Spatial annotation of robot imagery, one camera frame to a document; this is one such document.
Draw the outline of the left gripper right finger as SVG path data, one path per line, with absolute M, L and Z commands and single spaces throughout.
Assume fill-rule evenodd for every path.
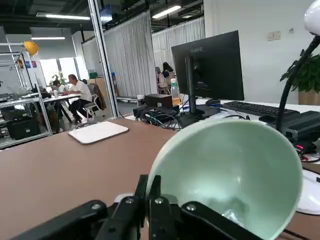
M 149 190 L 151 240 L 259 240 L 260 237 L 206 205 L 189 201 L 182 206 L 161 195 L 161 176 Z

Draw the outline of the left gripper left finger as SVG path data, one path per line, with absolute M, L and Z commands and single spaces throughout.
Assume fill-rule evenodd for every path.
M 138 240 L 143 225 L 147 175 L 135 193 L 107 206 L 90 200 L 14 236 L 13 240 Z

